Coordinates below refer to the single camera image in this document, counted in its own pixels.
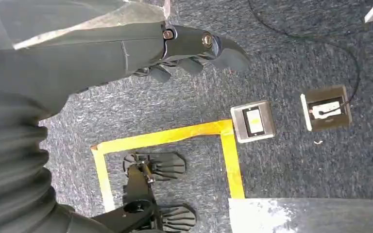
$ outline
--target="footplate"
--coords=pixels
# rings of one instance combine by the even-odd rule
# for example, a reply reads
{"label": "footplate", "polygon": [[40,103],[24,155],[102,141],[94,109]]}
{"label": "footplate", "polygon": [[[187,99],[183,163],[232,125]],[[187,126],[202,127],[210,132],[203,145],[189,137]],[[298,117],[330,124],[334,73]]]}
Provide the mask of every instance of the footplate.
{"label": "footplate", "polygon": [[122,162],[123,171],[126,173],[130,165],[140,162],[147,163],[155,181],[179,179],[187,170],[185,159],[170,152],[127,155]]}
{"label": "footplate", "polygon": [[159,206],[159,211],[167,233],[186,233],[197,223],[194,209],[187,204]]}

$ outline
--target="metal plate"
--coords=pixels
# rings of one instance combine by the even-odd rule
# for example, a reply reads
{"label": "metal plate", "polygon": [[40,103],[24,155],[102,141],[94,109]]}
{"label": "metal plate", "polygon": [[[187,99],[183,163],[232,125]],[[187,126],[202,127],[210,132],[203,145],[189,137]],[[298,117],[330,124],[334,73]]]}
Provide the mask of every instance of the metal plate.
{"label": "metal plate", "polygon": [[233,107],[231,115],[239,143],[275,136],[270,103],[266,100]]}

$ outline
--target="gray fabric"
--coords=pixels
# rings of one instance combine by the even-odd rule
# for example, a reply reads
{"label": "gray fabric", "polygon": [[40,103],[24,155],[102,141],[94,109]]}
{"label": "gray fabric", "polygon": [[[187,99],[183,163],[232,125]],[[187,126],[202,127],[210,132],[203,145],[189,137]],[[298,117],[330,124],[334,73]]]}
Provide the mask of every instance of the gray fabric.
{"label": "gray fabric", "polygon": [[[167,83],[128,78],[72,96],[62,113],[43,122],[50,130],[43,147],[51,152],[48,167],[59,202],[87,216],[103,211],[91,145],[227,119],[231,107],[258,100],[272,101],[277,136],[238,145],[248,198],[373,199],[373,24],[362,24],[373,1],[251,2],[273,26],[325,36],[354,51],[365,76],[352,103],[351,127],[310,133],[300,102],[300,94],[310,88],[344,83],[351,92],[354,66],[344,52],[266,30],[254,20],[247,0],[173,0],[174,23],[228,35],[248,52],[251,69],[237,73],[206,66],[197,76],[171,69]],[[173,194],[195,206],[201,223],[193,232],[230,232],[219,139],[198,137],[142,149],[166,150],[183,154],[191,169],[180,183],[158,184],[158,199],[165,202],[163,197]],[[123,181],[120,155],[107,158],[116,203]]]}

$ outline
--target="metal screw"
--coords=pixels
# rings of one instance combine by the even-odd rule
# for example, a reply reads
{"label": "metal screw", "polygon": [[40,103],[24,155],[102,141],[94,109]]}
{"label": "metal screw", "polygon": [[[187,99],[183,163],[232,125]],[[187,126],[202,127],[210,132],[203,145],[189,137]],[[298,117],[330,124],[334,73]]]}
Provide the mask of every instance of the metal screw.
{"label": "metal screw", "polygon": [[171,30],[164,31],[164,39],[171,40],[173,38],[173,32]]}
{"label": "metal screw", "polygon": [[149,178],[148,179],[148,183],[154,183],[155,182],[155,179],[154,178]]}
{"label": "metal screw", "polygon": [[202,44],[206,47],[206,48],[210,48],[212,47],[212,36],[210,33],[204,33],[203,36],[202,36]]}

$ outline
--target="floor outlet box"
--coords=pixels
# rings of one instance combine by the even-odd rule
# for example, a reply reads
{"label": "floor outlet box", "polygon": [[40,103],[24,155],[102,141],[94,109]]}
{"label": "floor outlet box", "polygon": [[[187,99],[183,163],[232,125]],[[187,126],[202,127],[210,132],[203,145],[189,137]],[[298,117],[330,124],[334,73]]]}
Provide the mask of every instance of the floor outlet box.
{"label": "floor outlet box", "polygon": [[348,126],[352,118],[349,104],[343,105],[346,101],[347,94],[343,85],[308,90],[302,94],[301,102],[307,129],[309,131],[319,131]]}
{"label": "floor outlet box", "polygon": [[275,136],[270,103],[259,101],[231,108],[232,121],[239,143]]}

